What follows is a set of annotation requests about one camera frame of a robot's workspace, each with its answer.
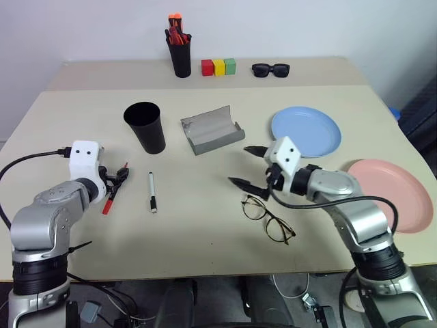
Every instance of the white cable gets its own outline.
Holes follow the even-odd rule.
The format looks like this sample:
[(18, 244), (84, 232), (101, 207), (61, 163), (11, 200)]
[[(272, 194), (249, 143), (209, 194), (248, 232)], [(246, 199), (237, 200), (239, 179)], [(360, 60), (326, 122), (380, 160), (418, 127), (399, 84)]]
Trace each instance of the white cable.
[[(107, 297), (108, 297), (108, 300), (112, 303), (112, 305), (114, 305), (122, 314), (124, 314), (124, 315), (126, 315), (126, 313), (125, 313), (125, 311), (123, 311), (121, 308), (120, 308), (120, 306), (118, 306), (115, 302), (114, 302), (114, 300), (112, 300), (112, 298), (109, 296), (109, 295), (107, 295)], [(156, 316), (151, 316), (150, 318), (137, 318), (136, 316), (130, 316), (132, 319), (134, 319), (134, 320), (138, 320), (138, 321), (149, 321), (149, 320), (152, 320), (152, 319), (155, 319), (156, 318)]]
[(3, 304), (0, 306), (0, 311), (5, 307), (6, 304), (8, 304), (8, 300), (6, 300), (5, 303), (3, 303)]
[(307, 293), (307, 291), (308, 291), (308, 287), (309, 287), (309, 273), (307, 273), (307, 285), (305, 286), (304, 291), (301, 292), (299, 295), (294, 295), (294, 296), (287, 296), (287, 295), (284, 295), (284, 294), (279, 290), (279, 287), (278, 287), (278, 285), (277, 285), (277, 283), (276, 283), (276, 279), (274, 278), (274, 275), (272, 275), (272, 277), (273, 277), (273, 284), (274, 284), (274, 286), (276, 287), (276, 289), (278, 290), (279, 294), (281, 294), (281, 296), (282, 296), (284, 299), (298, 299), (299, 297), (302, 297), (303, 295), (305, 295), (305, 294)]

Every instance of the glasses lens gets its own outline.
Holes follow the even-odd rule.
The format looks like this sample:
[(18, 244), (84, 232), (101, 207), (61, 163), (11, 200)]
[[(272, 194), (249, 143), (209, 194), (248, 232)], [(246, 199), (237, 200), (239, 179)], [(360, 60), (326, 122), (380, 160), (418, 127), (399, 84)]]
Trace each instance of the glasses lens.
[(256, 77), (266, 77), (269, 72), (270, 72), (270, 68), (268, 67), (268, 65), (258, 64), (258, 65), (254, 65), (253, 67), (253, 74)]
[(279, 243), (284, 243), (296, 235), (287, 222), (277, 217), (267, 221), (266, 232), (270, 239)]
[(288, 67), (285, 65), (276, 65), (273, 68), (273, 74), (275, 75), (275, 77), (287, 77)]
[(248, 197), (243, 202), (243, 211), (245, 215), (252, 220), (259, 220), (266, 214), (266, 208), (264, 205), (253, 197)]

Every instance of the beige tabletop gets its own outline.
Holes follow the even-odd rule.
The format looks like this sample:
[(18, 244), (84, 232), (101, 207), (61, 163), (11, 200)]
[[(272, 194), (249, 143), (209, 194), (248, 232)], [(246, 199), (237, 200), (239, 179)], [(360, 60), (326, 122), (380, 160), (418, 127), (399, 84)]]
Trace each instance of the beige tabletop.
[[(256, 79), (254, 62), (286, 62), (287, 79)], [(122, 118), (125, 108), (152, 101), (161, 108), (167, 147), (147, 154)], [(230, 105), (246, 138), (195, 156), (181, 118)], [(332, 220), (320, 209), (288, 210), (270, 199), (267, 207), (295, 229), (290, 245), (271, 241), (263, 223), (242, 213), (243, 192), (228, 176), (265, 186), (266, 164), (245, 146), (271, 142), (270, 120), (289, 106), (328, 114), (343, 140), (333, 154), (303, 159), (325, 169), (347, 169), (359, 159), (383, 159), (407, 169), (427, 189), (434, 208), (437, 182), (400, 131), (384, 103), (345, 59), (241, 59), (237, 75), (178, 79), (167, 61), (89, 62), (64, 66), (42, 92), (0, 151), (0, 167), (35, 152), (93, 140), (104, 146), (102, 162), (115, 172), (126, 161), (130, 176), (110, 215), (92, 206), (72, 229), (71, 245), (93, 241), (70, 256), (69, 270), (88, 279), (142, 279), (196, 275), (327, 272), (353, 267)], [(158, 213), (149, 209), (147, 173), (154, 172)], [(1, 181), (0, 200), (10, 219), (33, 197), (67, 180), (68, 159), (34, 159), (11, 169)], [(289, 202), (304, 204), (304, 197)], [(437, 223), (417, 234), (397, 234), (408, 264), (437, 262)], [(12, 276), (10, 238), (0, 227), (0, 279)]]

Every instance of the yellow block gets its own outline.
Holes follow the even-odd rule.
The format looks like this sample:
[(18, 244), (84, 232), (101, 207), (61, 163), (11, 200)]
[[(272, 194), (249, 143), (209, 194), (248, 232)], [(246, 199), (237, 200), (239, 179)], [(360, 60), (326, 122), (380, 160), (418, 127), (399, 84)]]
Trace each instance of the yellow block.
[(212, 63), (214, 64), (214, 75), (216, 77), (225, 75), (226, 65), (223, 59), (214, 59)]

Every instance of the black cup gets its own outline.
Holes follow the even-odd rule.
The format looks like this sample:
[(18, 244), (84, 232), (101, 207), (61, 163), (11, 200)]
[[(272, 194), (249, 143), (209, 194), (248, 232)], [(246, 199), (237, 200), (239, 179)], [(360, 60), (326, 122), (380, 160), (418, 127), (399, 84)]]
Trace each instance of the black cup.
[(173, 69), (177, 77), (189, 77), (191, 74), (191, 56), (190, 45), (187, 44), (177, 45), (170, 44), (167, 41), (170, 50), (171, 61), (173, 62)]
[(152, 102), (138, 102), (124, 111), (123, 118), (146, 152), (158, 154), (164, 150), (165, 139), (158, 106)]

